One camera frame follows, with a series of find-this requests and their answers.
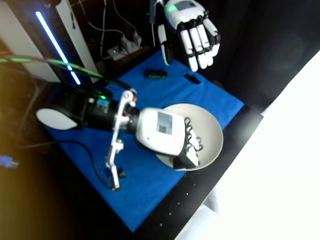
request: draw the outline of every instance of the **robotic arm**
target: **robotic arm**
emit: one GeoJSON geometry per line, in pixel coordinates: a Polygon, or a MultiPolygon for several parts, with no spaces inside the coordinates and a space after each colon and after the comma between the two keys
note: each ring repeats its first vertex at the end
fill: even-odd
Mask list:
{"type": "Polygon", "coordinates": [[[190,119],[158,108],[136,106],[137,93],[125,90],[120,101],[113,100],[107,89],[84,90],[63,85],[52,96],[50,104],[39,109],[37,118],[46,126],[59,130],[85,127],[113,132],[105,165],[112,175],[115,191],[120,190],[115,157],[124,143],[118,138],[125,129],[147,150],[173,158],[173,167],[194,168],[199,165],[197,151],[201,150],[190,119]]]}
{"type": "MultiPolygon", "coordinates": [[[[193,72],[205,69],[214,62],[218,54],[220,35],[216,26],[208,18],[208,11],[194,0],[157,0],[164,9],[167,25],[180,38],[193,72]]],[[[164,63],[170,65],[173,61],[173,49],[167,39],[166,26],[158,26],[158,38],[164,63]]]]}

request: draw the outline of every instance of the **led light strip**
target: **led light strip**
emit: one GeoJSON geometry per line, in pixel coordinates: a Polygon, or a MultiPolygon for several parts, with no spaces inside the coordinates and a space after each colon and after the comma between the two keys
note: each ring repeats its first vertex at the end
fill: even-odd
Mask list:
{"type": "MultiPolygon", "coordinates": [[[[48,37],[50,38],[52,44],[54,45],[56,51],[58,52],[58,54],[60,55],[62,61],[65,63],[65,64],[68,64],[68,59],[66,58],[64,52],[61,50],[61,47],[59,46],[56,38],[54,37],[54,35],[52,34],[50,28],[48,27],[44,17],[42,16],[41,12],[39,11],[36,11],[35,12],[35,15],[36,17],[39,19],[43,29],[45,30],[46,34],[48,35],[48,37]]],[[[78,76],[75,74],[74,71],[72,71],[72,67],[70,65],[67,66],[67,68],[70,70],[70,73],[74,79],[74,81],[76,82],[76,84],[80,85],[80,80],[78,78],[78,76]]]]}

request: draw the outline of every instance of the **blue tablecloth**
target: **blue tablecloth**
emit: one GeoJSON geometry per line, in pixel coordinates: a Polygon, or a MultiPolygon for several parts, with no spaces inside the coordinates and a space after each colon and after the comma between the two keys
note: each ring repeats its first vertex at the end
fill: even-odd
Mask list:
{"type": "MultiPolygon", "coordinates": [[[[200,74],[191,72],[180,62],[175,60],[171,66],[166,66],[161,52],[157,52],[123,75],[120,80],[137,90],[137,107],[140,109],[165,108],[178,103],[195,104],[212,113],[222,128],[227,126],[244,105],[200,74]],[[168,77],[145,78],[146,69],[164,69],[168,77]],[[184,74],[196,76],[201,83],[191,83],[184,74]]],[[[114,98],[119,100],[122,89],[117,88],[117,86],[110,87],[114,92],[114,98]]],[[[110,132],[91,128],[67,131],[48,128],[48,130],[57,140],[77,140],[86,144],[91,149],[101,174],[106,181],[108,180],[104,169],[105,156],[112,137],[110,132]]],[[[126,178],[120,179],[122,189],[119,192],[113,192],[102,185],[88,154],[81,146],[63,143],[61,147],[127,227],[134,232],[185,172],[174,171],[163,164],[153,153],[138,146],[133,135],[121,132],[119,138],[124,142],[124,150],[116,155],[115,162],[118,168],[126,172],[126,178]]]]}

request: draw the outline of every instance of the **table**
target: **table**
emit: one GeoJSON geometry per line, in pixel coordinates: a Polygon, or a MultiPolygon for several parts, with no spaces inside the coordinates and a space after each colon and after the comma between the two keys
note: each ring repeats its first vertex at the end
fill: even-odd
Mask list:
{"type": "MultiPolygon", "coordinates": [[[[231,164],[261,118],[259,114],[243,107],[224,130],[224,147],[219,158],[210,167],[188,172],[133,235],[125,227],[118,234],[138,239],[173,239],[231,164]]],[[[123,224],[110,213],[108,215],[112,221],[107,220],[106,226],[114,231],[123,224]]]]}

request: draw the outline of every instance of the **white bowl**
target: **white bowl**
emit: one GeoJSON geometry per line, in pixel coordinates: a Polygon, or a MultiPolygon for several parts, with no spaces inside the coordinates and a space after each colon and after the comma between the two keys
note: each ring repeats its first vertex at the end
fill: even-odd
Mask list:
{"type": "MultiPolygon", "coordinates": [[[[177,171],[195,171],[209,166],[219,156],[224,144],[224,135],[217,119],[204,108],[188,104],[179,103],[168,106],[165,110],[191,119],[191,126],[197,137],[201,138],[203,149],[199,151],[199,165],[191,169],[178,169],[177,171]]],[[[173,168],[170,158],[156,154],[164,164],[173,168]]]]}

